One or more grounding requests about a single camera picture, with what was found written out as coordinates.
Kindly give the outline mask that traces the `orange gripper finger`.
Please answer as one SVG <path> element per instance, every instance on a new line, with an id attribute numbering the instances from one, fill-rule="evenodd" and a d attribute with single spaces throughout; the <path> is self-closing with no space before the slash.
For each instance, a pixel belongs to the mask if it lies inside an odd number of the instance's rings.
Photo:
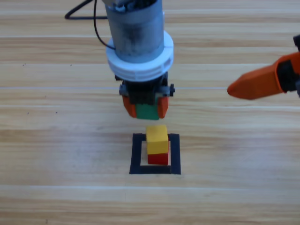
<path id="1" fill-rule="evenodd" d="M 271 65 L 245 73 L 227 88 L 230 96 L 247 100 L 292 91 L 300 91 L 299 52 L 282 56 Z"/>
<path id="2" fill-rule="evenodd" d="M 159 97 L 157 101 L 157 113 L 160 119 L 166 116 L 169 106 L 169 97 Z"/>
<path id="3" fill-rule="evenodd" d="M 122 96 L 124 107 L 127 111 L 127 113 L 132 117 L 136 118 L 136 109 L 135 105 L 130 103 L 129 97 Z"/>

